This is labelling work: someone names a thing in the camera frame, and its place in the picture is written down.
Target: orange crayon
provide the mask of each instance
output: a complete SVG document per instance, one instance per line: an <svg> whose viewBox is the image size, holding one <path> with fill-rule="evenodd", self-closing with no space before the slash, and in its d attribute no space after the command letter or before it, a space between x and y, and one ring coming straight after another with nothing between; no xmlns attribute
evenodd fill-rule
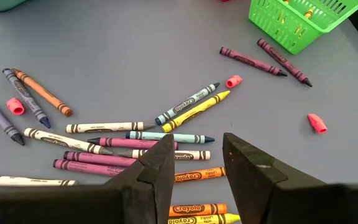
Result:
<svg viewBox="0 0 358 224"><path fill-rule="evenodd" d="M56 107L56 109L58 109L62 114L64 114L67 117L73 114L73 111L66 104L62 103L56 96L53 96L48 90L42 87L42 85L39 85L30 76L28 76L28 74L15 68L12 68L12 71L20 80L22 80L25 84L27 84L34 91L40 94L51 105Z"/></svg>
<svg viewBox="0 0 358 224"><path fill-rule="evenodd" d="M204 205L174 205L169 208L169 217L219 215L225 213L227 213L227 206L223 203Z"/></svg>
<svg viewBox="0 0 358 224"><path fill-rule="evenodd" d="M224 167L215 167L206 170L194 170L189 172L182 172L175 174L174 183L187 182L192 180L204 180L216 177L223 177L226 175Z"/></svg>

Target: gray table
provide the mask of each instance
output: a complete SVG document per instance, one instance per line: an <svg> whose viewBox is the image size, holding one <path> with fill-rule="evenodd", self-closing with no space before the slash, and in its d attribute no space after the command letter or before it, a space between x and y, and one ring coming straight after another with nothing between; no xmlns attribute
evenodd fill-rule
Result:
<svg viewBox="0 0 358 224"><path fill-rule="evenodd" d="M213 144L182 144L210 150L206 162L180 161L177 172L223 166L224 132L232 132L273 156L326 182L358 182L358 33L349 21L299 55L288 55L247 20L249 1L233 0L34 0L0 13L0 108L20 129L45 130L32 114L13 116L6 101L19 97L2 75L25 70L68 104L66 118L38 95L65 134L75 123L152 121L202 87L234 74L244 81L220 104L174 133L205 134ZM303 72L313 88L280 78L218 54L225 46L277 65L256 45L267 39ZM306 115L327 124L314 134ZM124 133L76 134L123 138ZM33 139L21 147L0 129L0 174L75 179L101 184L108 178L57 170L54 159L67 149ZM174 187L173 204L218 203L237 213L226 178Z"/></svg>

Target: pencil cap eraser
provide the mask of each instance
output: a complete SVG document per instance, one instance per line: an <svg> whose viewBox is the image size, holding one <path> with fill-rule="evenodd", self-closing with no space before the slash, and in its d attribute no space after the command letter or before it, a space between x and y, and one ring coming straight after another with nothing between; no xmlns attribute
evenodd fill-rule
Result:
<svg viewBox="0 0 358 224"><path fill-rule="evenodd" d="M229 78L226 81L226 86L228 88L233 88L236 85L240 84L242 82L242 78L239 75L233 75L231 78Z"/></svg>
<svg viewBox="0 0 358 224"><path fill-rule="evenodd" d="M316 130L318 134L323 134L327 131L327 127L323 120L316 114L308 114L310 125Z"/></svg>
<svg viewBox="0 0 358 224"><path fill-rule="evenodd" d="M16 98L8 100L6 105L14 115L22 115L24 113L23 104Z"/></svg>

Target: maroon crayon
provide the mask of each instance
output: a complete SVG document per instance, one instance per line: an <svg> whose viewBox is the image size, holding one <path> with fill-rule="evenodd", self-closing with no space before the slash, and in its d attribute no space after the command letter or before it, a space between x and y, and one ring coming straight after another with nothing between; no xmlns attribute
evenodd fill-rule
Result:
<svg viewBox="0 0 358 224"><path fill-rule="evenodd" d="M109 177L117 176L119 173L121 173L124 170L124 168L121 167L101 166L101 165L87 164L84 162L73 162L64 159L55 159L55 161L53 162L53 167L63 170L106 175Z"/></svg>
<svg viewBox="0 0 358 224"><path fill-rule="evenodd" d="M87 140L90 143L107 147L129 147L135 149L150 149L158 141L153 140L138 140L138 139L119 139L119 138L94 138ZM175 150L178 149L178 143L173 143Z"/></svg>
<svg viewBox="0 0 358 224"><path fill-rule="evenodd" d="M239 52L234 50L227 49L225 47L221 47L221 51L219 52L221 55L228 56L229 58L233 58L242 63L246 63L247 65L253 66L255 68L259 68L262 71L269 72L270 74L277 75L277 76L288 76L285 72L281 69L274 67L273 65L269 65L266 62L256 60L251 58L248 55L243 55Z"/></svg>
<svg viewBox="0 0 358 224"><path fill-rule="evenodd" d="M105 156L92 153L82 152L65 152L64 159L69 161L87 162L94 164L104 164L110 166L128 167L132 165L136 159L118 157L118 156Z"/></svg>
<svg viewBox="0 0 358 224"><path fill-rule="evenodd" d="M274 58L280 65L282 65L285 69L287 69L299 82L302 82L310 87L312 84L310 83L308 77L303 74L299 69L295 68L285 57L278 52L278 50L274 49L269 43L264 39L258 40L258 45L262 47L272 58Z"/></svg>

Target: crayola crayon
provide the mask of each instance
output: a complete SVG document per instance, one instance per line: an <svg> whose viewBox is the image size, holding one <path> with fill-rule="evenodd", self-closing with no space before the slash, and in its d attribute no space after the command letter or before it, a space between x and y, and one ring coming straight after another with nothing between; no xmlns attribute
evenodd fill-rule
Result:
<svg viewBox="0 0 358 224"><path fill-rule="evenodd" d="M160 140L167 133L151 133L146 131L129 131L126 133L128 139ZM184 143L204 144L215 141L214 138L198 134L173 134L173 140Z"/></svg>
<svg viewBox="0 0 358 224"><path fill-rule="evenodd" d="M205 170L194 170L188 172L182 172L175 174L175 181L174 183L182 183L188 182L192 180L204 180L216 177L223 177L226 175L226 170L224 167L215 167Z"/></svg>
<svg viewBox="0 0 358 224"><path fill-rule="evenodd" d="M55 159L53 162L53 167L62 170L71 170L77 172L85 172L89 174L106 175L109 177L117 176L125 169L122 167L101 166L95 164L87 164L84 162L73 162L64 159Z"/></svg>
<svg viewBox="0 0 358 224"><path fill-rule="evenodd" d="M119 139L119 138L94 138L88 139L87 142L107 147L129 147L136 149L150 149L158 141L136 140L136 139ZM178 149L178 143L174 143L175 149Z"/></svg>
<svg viewBox="0 0 358 224"><path fill-rule="evenodd" d="M94 164L105 164L110 166L128 167L132 165L136 159L118 157L118 156L105 156L84 152L65 152L64 159L69 161L87 162Z"/></svg>
<svg viewBox="0 0 358 224"><path fill-rule="evenodd" d="M147 150L134 149L117 152L117 154L119 156L137 159L146 152ZM209 160L211 153L209 151L175 151L174 156L176 160Z"/></svg>
<svg viewBox="0 0 358 224"><path fill-rule="evenodd" d="M262 47L267 54L269 54L272 58L274 58L280 65L282 65L285 69L287 69L291 75L293 75L299 82L304 83L310 87L312 84L310 83L308 77L303 74L299 69L292 65L285 57L280 54L276 49L274 49L269 43L264 39L258 40L258 45Z"/></svg>
<svg viewBox="0 0 358 224"><path fill-rule="evenodd" d="M174 205L169 208L169 217L182 217L194 215L219 215L227 212L223 203L204 205Z"/></svg>
<svg viewBox="0 0 358 224"><path fill-rule="evenodd" d="M141 131L154 128L155 124L145 122L126 123L99 123L99 124L69 124L66 126L67 133L92 133L108 131Z"/></svg>
<svg viewBox="0 0 358 224"><path fill-rule="evenodd" d="M11 139L20 145L24 146L23 137L20 132L5 118L5 116L0 112L0 127L4 132L11 137Z"/></svg>
<svg viewBox="0 0 358 224"><path fill-rule="evenodd" d="M241 54L239 52L236 52L234 50L227 49L225 47L221 47L221 50L219 51L221 55L227 56L229 58L233 58L234 60L237 60L239 62L245 63L247 65L250 65L252 67L261 69L262 71L268 72L272 75L276 76L288 76L286 73L284 73L281 69L274 67L273 65L269 65L266 62L256 60L251 58L248 55Z"/></svg>
<svg viewBox="0 0 358 224"><path fill-rule="evenodd" d="M46 131L40 131L38 129L26 128L24 130L24 135L29 138L38 139L44 142L49 142L52 144L57 144L59 146L70 147L74 149L79 149L81 151L95 153L95 154L104 154L104 155L113 155L113 153L101 146L97 146L92 143L80 141L77 139L68 138L58 134L48 133Z"/></svg>
<svg viewBox="0 0 358 224"><path fill-rule="evenodd" d="M30 108L37 120L45 125L47 128L50 128L50 123L47 115L42 111L41 107L37 104L35 99L31 96L30 92L25 88L25 86L20 82L20 80L15 76L12 70L5 68L3 74L6 78L12 83L15 90L19 93L21 98L26 103L27 107Z"/></svg>
<svg viewBox="0 0 358 224"><path fill-rule="evenodd" d="M200 105L194 107L193 109L187 111L186 113L183 113L179 117L173 119L172 121L168 122L167 124L164 124L162 126L162 131L165 133L168 133L175 128L181 126L183 123L191 120L195 116L199 115L200 113L204 112L208 108L214 106L215 104L219 103L221 100L225 99L230 91L224 91L221 93L218 93L216 96L211 97L210 99L202 102Z"/></svg>
<svg viewBox="0 0 358 224"><path fill-rule="evenodd" d="M169 109L167 112L164 112L160 116L158 116L155 119L155 122L158 125L161 125L165 123L166 121L169 121L176 115L178 115L182 110L189 108L191 105L195 104L200 99L206 97L208 94L212 93L216 90L216 88L219 86L220 83L210 84L207 87L203 88L199 92L195 93L193 96L187 98L187 100L181 102L178 106L175 106L171 109Z"/></svg>
<svg viewBox="0 0 358 224"><path fill-rule="evenodd" d="M170 217L168 224L232 224L240 221L239 215L223 214L223 215L201 215L190 217Z"/></svg>
<svg viewBox="0 0 358 224"><path fill-rule="evenodd" d="M36 187L36 186L73 186L76 185L75 180L42 180L28 177L11 177L0 175L0 186L20 186L20 187Z"/></svg>
<svg viewBox="0 0 358 224"><path fill-rule="evenodd" d="M62 103L56 96L53 96L48 90L46 90L42 85L34 81L28 74L12 68L12 71L15 73L16 77L22 80L25 84L31 87L39 95L41 95L46 101L53 105L57 110L62 114L69 117L73 114L73 111L64 103Z"/></svg>

